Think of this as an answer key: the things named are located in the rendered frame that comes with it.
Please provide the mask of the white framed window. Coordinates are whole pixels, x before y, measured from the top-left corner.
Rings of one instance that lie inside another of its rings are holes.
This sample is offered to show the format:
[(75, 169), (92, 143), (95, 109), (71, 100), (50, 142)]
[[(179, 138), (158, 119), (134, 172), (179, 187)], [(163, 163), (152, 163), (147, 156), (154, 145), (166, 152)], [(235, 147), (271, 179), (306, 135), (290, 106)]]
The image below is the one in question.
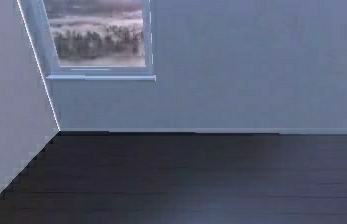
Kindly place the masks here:
[(17, 1), (45, 79), (156, 79), (153, 0)]

